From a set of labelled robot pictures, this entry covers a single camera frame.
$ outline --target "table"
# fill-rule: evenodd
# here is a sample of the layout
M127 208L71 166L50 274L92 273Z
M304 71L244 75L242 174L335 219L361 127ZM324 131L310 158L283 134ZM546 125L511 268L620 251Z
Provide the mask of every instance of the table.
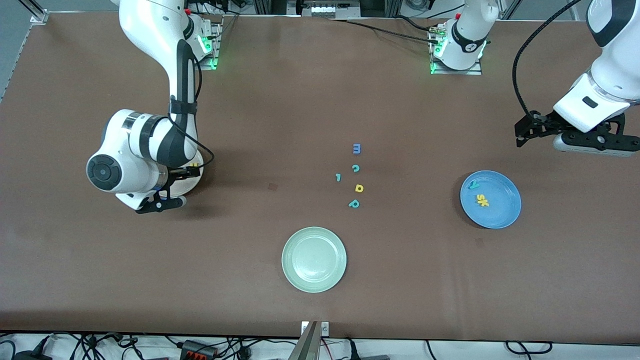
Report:
M537 26L496 23L484 74L443 76L419 42L241 17L199 100L214 166L185 208L136 215L84 166L115 111L166 111L166 76L117 14L52 14L0 103L0 328L299 336L318 319L334 337L637 342L640 157L515 147L511 63ZM549 26L519 66L530 109L550 110L598 53L584 23ZM519 187L511 227L462 213L460 184L481 169ZM349 256L320 294L280 264L310 225Z

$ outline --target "electrical wire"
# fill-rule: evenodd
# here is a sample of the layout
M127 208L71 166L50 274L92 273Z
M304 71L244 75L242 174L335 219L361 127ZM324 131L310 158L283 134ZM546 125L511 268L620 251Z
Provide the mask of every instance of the electrical wire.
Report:
M341 22L346 22L347 24L353 24L353 25L358 25L358 26L363 26L367 29L372 29L375 31L381 31L383 33L387 33L387 34L391 34L391 35L395 35L397 37L403 37L403 38L409 38L409 39L413 39L413 40L419 40L419 41L424 41L424 42L428 42L430 44L437 44L438 41L437 40L432 40L432 39L427 39L427 38L419 38L419 37L413 37L411 35L407 35L407 34L400 34L400 33L396 33L387 29L381 29L381 28L376 28L375 26L371 26L371 25L367 25L367 24L362 24L361 22L351 22L348 20L336 20L336 21L341 21Z
M526 49L527 46L529 46L531 41L536 36L538 36L538 34L540 34L540 32L544 30L547 27L547 25L551 24L551 22L555 20L558 16L562 15L562 13L569 10L573 5L581 1L582 0L572 0L570 3L568 3L567 5L563 6L560 10L558 10L555 14L551 15L551 17L548 18L547 21L543 22L542 25L540 25L536 29L536 31L534 31L531 34L531 36L529 36L529 38L524 42L524 44L522 44L522 46L516 53L515 58L513 59L513 67L511 68L511 80L513 81L513 90L516 93L516 97L518 98L518 102L520 103L522 110L524 111L526 116L528 116L532 120L535 120L535 119L533 119L533 116L529 113L529 109L527 109L527 105L524 103L524 100L522 99L522 95L520 95L520 89L518 88L518 62L520 61L520 55L522 55L522 52L524 51L524 49Z
M443 11L443 12L439 12L439 13L437 13L437 14L427 16L427 17L425 17L425 19L431 19L431 18L433 18L433 17L436 17L436 16L439 16L439 15L442 15L442 14L444 14L444 13L452 12L453 10L457 10L457 9L459 9L459 8L463 7L463 6L464 6L464 4L462 4L462 5L460 5L460 6L456 6L456 7L455 7L455 8L453 8L453 9L445 10L445 11ZM418 14L413 15L413 16L410 16L409 18L414 18L414 19L415 19L416 17L419 17L420 15L422 15L423 13L426 13L426 12L428 12L428 11L429 11L428 9L427 9L427 10L424 10L423 12L418 13Z
M460 6L456 6L456 7L455 7L455 8L453 8L453 9L445 10L445 11L443 11L443 12L439 12L439 13L437 13L437 14L435 14L435 15L427 16L427 17L425 17L425 19L431 19L431 18L433 18L433 17L436 17L436 16L439 16L439 15L442 15L442 14L444 14L444 13L452 12L453 10L457 10L457 9L459 9L459 8L463 7L464 5L465 5L465 4L462 4L462 5L460 5Z
M431 349L431 344L429 343L429 340L424 340L427 343L427 349L429 350L429 355L431 355L431 358L433 360L438 360L436 359L436 356L433 355L433 350Z
M509 343L516 343L518 344L523 351L517 351L517 350L513 350L510 346ZM551 343L550 341L543 341L541 342L542 344L547 344L549 345L548 348L546 348L545 350L542 351L529 351L529 349L524 346L524 344L520 341L511 341L511 340L507 340L504 342L505 346L507 346L507 350L509 350L511 353L516 354L516 355L526 355L527 356L527 360L531 360L531 356L532 355L544 355L544 354L548 354L551 350L553 350L554 348L554 344Z
M322 343L324 344L324 348L326 349L327 354L329 354L329 359L333 360L333 356L331 355L331 350L329 350L329 345L326 344L326 341L322 339Z
M98 350L98 344L100 344L101 341L104 341L110 338L115 338L113 336L113 333L108 333L99 339L97 339L94 335L91 335L88 338L86 335L82 335L79 339L79 344L82 345L82 350L84 352L82 356L82 360L84 359L91 360L90 353L93 354L93 360L106 360L104 355L102 355L102 353L100 353L100 351ZM71 359L75 357L76 350L77 350L77 345L76 345L76 348L74 349L74 352L72 353Z
M424 26L420 26L418 24L416 24L415 22L413 22L413 20L409 19L408 17L404 16L404 15L396 15L394 16L395 19L403 19L406 22L408 22L411 26L413 26L416 29L419 30L423 30L423 31L429 31L429 28L425 28Z
M227 26L224 26L224 27L223 27L222 31L220 31L220 36L222 36L222 34L224 34L224 33L225 33L225 31L226 31L227 29L230 29L230 28L231 28L231 27L236 23L236 19L237 19L239 16L240 16L240 15L234 15L234 16L231 18L231 20L229 20L229 25L227 25Z
M347 340L349 340L349 345L351 345L351 360L360 360L360 354L358 354L358 347L355 341L351 338L347 338Z
M15 358L15 343L13 341L11 341L11 340L3 340L3 341L0 341L0 345L2 345L2 344L11 345L11 347L13 349L12 350L12 354L11 354L11 360L13 360Z
M231 359L232 357L236 356L236 354L237 354L238 352L242 351L242 349L250 348L250 347L254 346L255 344L259 343L260 341L262 341L262 339L256 340L256 341L254 341L253 343L250 343L249 345L244 345L244 346L242 346L238 351L234 352L234 353L233 353L233 354L231 354L231 355L228 355L227 357L223 357L223 358L222 358L222 359L220 359L220 360L227 360L227 359Z
M138 350L138 348L136 347L138 338L134 338L133 336L129 335L128 340L129 340L129 343L127 345L124 345L125 349L122 351L122 359L124 360L124 355L127 353L129 349L133 349L133 352L136 353L136 355L138 356L138 359L145 360L145 358L142 356L142 352Z
M154 349L167 348L167 349L175 349L175 347L152 347L152 346L144 346L144 347L136 347L136 348L154 348ZM133 348L132 347L127 347L126 349L124 349L123 353L126 353L129 350L133 350Z
M165 339L167 339L167 340L169 340L169 342L170 342L170 343L172 343L172 344L174 344L175 346L178 346L178 343L177 343L177 342L175 342L175 341L173 341L173 340L171 340L171 338L170 338L170 337L168 337L167 335L164 335L164 338L165 338Z
M198 67L198 90L196 90L196 94L194 95L194 101L198 101L198 96L200 96L200 90L202 89L202 68L200 67L200 62L197 60L193 60Z
M258 340L257 338L250 338L250 339L245 339L246 341L251 341L251 340ZM260 339L262 341L267 341L268 343L274 343L274 344L279 344L279 343L287 343L287 344L291 344L291 345L297 345L297 343L293 342L293 341L289 341L289 340L269 340L269 339Z
M236 15L240 15L240 13L239 13L239 12L235 12L235 11L232 11L232 10L229 10L229 9L225 10L225 9L223 9L223 8L219 8L219 7L217 7L217 6L213 3L213 1L207 1L207 4L211 5L212 7L216 8L216 9L218 9L218 10L220 10L221 12L225 12L225 13L234 13L234 14L236 14Z

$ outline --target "light green plate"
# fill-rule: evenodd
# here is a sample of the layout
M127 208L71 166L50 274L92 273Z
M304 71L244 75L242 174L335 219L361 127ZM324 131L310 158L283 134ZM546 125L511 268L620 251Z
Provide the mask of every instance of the light green plate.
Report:
M340 238L324 227L307 227L293 234L282 251L282 270L289 282L307 293L334 287L347 268Z

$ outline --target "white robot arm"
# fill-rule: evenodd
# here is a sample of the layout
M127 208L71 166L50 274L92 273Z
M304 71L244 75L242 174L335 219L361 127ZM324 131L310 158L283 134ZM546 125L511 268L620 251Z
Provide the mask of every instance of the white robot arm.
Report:
M640 138L624 135L624 111L640 102L640 0L592 0L587 24L602 54L554 111L537 111L515 126L518 147L531 138L557 135L560 151L630 156ZM617 124L610 133L611 124Z
M184 0L120 0L119 17L127 38L166 71L169 110L167 115L116 112L86 173L98 189L115 193L138 213L178 208L186 199L171 198L169 187L198 177L202 167L189 166L198 152L194 78L198 62L211 52L211 22L187 14Z
M454 70L471 68L482 56L486 37L499 13L497 0L465 0L459 17L438 26L445 29L445 34L433 56Z

